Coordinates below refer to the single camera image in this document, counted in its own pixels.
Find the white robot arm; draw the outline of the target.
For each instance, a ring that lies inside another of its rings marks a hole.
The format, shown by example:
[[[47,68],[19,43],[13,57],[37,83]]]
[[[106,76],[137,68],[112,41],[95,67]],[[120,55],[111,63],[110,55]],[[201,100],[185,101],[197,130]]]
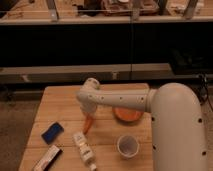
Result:
[[[201,105],[188,86],[166,83],[157,89],[102,90],[98,80],[89,78],[76,98],[90,116],[99,105],[150,113],[153,171],[208,171]]]

